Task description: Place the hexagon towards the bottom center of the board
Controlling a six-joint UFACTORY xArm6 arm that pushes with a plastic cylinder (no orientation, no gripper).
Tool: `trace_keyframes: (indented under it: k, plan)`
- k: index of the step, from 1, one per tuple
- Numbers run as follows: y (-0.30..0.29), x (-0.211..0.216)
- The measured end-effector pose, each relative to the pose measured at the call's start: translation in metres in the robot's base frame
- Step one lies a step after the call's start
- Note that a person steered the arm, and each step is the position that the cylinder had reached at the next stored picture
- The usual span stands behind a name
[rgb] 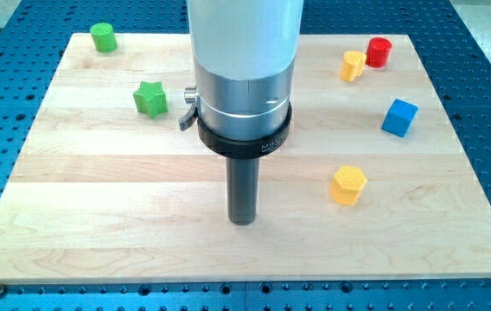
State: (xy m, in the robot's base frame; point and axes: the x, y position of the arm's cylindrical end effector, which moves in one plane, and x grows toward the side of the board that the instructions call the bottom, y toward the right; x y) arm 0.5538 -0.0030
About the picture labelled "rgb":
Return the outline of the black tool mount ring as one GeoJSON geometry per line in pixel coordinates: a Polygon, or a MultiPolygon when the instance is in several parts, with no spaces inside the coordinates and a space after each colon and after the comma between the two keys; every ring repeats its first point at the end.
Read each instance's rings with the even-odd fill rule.
{"type": "Polygon", "coordinates": [[[290,129],[292,119],[292,106],[289,105],[284,123],[269,136],[256,140],[237,141],[212,132],[198,117],[196,104],[178,119],[181,131],[187,130],[195,122],[198,124],[198,134],[201,141],[213,152],[232,159],[256,159],[267,156],[285,142],[290,129]]]}

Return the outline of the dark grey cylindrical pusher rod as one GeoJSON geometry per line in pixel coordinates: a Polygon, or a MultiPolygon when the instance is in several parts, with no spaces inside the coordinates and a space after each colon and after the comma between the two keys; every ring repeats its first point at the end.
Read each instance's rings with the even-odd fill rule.
{"type": "Polygon", "coordinates": [[[227,210],[236,225],[255,220],[259,159],[226,159],[227,210]]]}

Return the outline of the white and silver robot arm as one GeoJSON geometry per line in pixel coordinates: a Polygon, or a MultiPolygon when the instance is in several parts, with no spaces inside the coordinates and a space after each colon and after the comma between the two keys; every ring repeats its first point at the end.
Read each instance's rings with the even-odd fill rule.
{"type": "Polygon", "coordinates": [[[236,225],[256,217],[261,157],[286,140],[302,0],[190,0],[195,85],[181,130],[226,159],[227,213],[236,225]]]}

